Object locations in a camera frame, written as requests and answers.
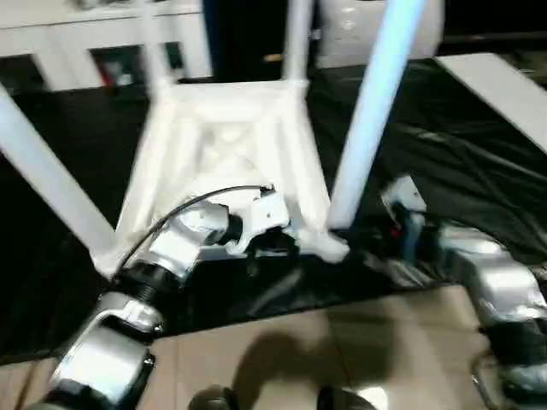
white shelf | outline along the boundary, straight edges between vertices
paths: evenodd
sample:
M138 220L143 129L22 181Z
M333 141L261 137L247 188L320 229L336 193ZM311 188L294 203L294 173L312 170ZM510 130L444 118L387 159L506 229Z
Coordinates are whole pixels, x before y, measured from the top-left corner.
M135 17L131 4L79 10L70 0L0 0L0 29L44 26L77 21L97 21ZM184 15L202 12L200 0L167 0L154 5L155 15Z

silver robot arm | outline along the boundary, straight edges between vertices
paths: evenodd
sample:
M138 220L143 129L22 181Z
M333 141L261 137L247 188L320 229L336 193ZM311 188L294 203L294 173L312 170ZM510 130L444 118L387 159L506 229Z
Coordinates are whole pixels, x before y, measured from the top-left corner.
M253 237L288 230L290 223L283 196L272 190L239 214L201 201L168 220L100 296L55 369L49 393L31 409L133 410L156 363L149 346L169 326L171 304L203 250L220 244L237 254Z
M481 331L500 366L506 405L547 408L547 304L532 272L495 239L460 226L444 226L438 237L438 267L464 286ZM495 400L473 366L485 404Z
M420 259L418 249L426 249L426 262L468 293L480 331L488 337L500 368L504 407L495 404L485 387L479 359L473 363L473 382L486 406L491 410L547 408L547 303L532 272L496 239L477 229L441 223L434 230L436 235L422 235L426 204L410 177L398 179L383 199L403 229L400 257L414 265Z

floor tile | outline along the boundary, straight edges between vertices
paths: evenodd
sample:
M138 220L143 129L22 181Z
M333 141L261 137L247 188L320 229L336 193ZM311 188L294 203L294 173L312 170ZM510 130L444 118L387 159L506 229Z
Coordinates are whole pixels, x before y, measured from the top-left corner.
M390 319L462 331L476 331L479 327L473 306L461 286L388 296L328 311L331 318L343 322Z
M155 342L156 369L150 376L138 410L177 410L177 337Z
M42 360L0 368L0 408L19 410L39 401L47 390L53 360Z
M324 311L179 339L179 408L211 384L232 386L241 410L315 410L323 385L347 385Z
M329 309L350 384L372 402L368 395L379 395L378 410L482 408L469 367L488 343L474 327L467 329L468 318L451 323L459 303L454 295L437 296L429 302L421 300L426 294L393 296ZM454 303L445 305L447 297Z

